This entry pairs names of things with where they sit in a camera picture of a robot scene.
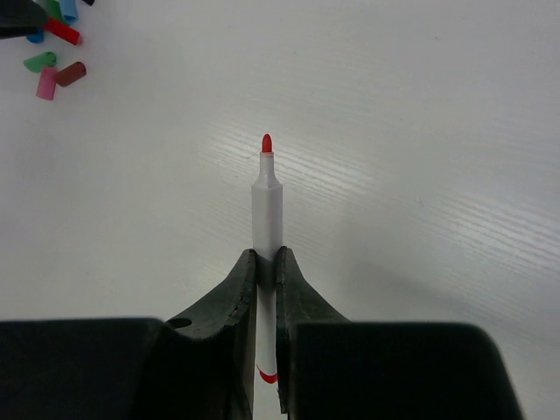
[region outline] pen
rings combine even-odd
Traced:
[[[282,184],[274,174],[268,134],[262,139],[259,177],[251,186],[253,249],[256,252],[255,363],[263,380],[277,381],[276,289],[274,262],[283,242]]]

